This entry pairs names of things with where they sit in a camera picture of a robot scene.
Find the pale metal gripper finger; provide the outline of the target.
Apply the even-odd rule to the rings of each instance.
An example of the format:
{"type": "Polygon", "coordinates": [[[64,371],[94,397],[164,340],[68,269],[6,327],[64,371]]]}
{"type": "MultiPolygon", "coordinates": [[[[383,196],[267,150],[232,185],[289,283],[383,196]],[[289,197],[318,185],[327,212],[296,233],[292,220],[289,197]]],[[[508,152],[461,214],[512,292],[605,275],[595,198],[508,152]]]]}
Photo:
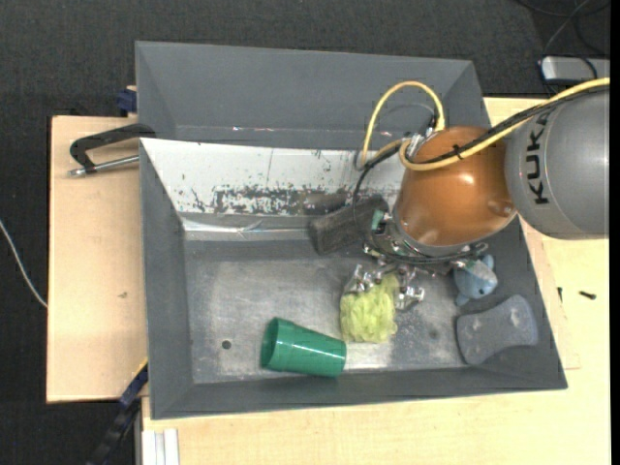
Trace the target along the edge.
{"type": "Polygon", "coordinates": [[[366,269],[358,264],[347,282],[348,293],[364,293],[382,283],[385,273],[380,268],[366,269]]]}
{"type": "Polygon", "coordinates": [[[419,284],[418,272],[415,268],[398,268],[396,279],[397,289],[393,295],[393,302],[397,311],[408,311],[423,301],[425,290],[419,284]]]}

